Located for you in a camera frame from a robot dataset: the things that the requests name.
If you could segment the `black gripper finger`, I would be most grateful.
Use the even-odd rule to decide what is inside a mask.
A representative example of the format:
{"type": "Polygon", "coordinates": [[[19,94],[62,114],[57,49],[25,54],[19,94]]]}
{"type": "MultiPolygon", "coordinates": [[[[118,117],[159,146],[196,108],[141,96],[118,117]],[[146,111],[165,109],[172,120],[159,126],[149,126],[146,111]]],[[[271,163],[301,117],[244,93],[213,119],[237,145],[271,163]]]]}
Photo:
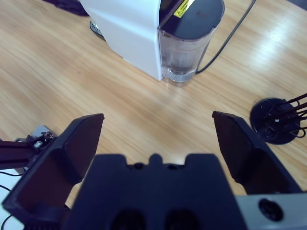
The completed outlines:
{"type": "Polygon", "coordinates": [[[74,119],[57,137],[2,142],[2,168],[25,168],[2,202],[26,230],[59,230],[70,209],[66,200],[80,183],[96,154],[103,114],[74,119]]]}
{"type": "Polygon", "coordinates": [[[268,145],[236,115],[212,114],[220,152],[232,178],[249,195],[294,194],[302,189],[268,145]]]}

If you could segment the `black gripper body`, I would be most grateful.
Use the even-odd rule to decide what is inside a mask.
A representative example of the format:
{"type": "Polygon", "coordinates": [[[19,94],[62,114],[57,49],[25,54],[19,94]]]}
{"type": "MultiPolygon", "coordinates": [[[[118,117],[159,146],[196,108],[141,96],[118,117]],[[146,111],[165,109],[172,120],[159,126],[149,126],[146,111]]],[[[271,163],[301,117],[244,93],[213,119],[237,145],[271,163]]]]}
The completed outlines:
{"type": "Polygon", "coordinates": [[[88,13],[85,11],[79,0],[44,0],[55,7],[64,11],[70,12],[78,16],[88,17],[88,13]]]}

